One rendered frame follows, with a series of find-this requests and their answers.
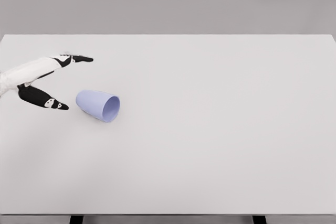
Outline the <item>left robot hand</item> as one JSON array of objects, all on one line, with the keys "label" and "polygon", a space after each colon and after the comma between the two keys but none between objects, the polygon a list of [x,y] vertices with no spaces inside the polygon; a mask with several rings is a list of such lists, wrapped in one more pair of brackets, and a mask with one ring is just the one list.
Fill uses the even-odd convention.
[{"label": "left robot hand", "polygon": [[7,92],[16,90],[18,97],[32,105],[54,110],[69,110],[69,106],[58,101],[47,92],[32,86],[36,80],[44,78],[58,69],[73,63],[93,62],[91,57],[78,54],[58,54],[41,57],[0,72],[0,98]]}]

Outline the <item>lavender plastic cup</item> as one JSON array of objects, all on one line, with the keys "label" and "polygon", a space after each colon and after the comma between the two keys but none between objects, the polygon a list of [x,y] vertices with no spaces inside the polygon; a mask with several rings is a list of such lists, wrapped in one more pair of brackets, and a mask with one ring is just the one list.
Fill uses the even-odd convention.
[{"label": "lavender plastic cup", "polygon": [[76,96],[76,104],[94,118],[113,121],[120,110],[120,99],[114,94],[96,90],[81,90]]}]

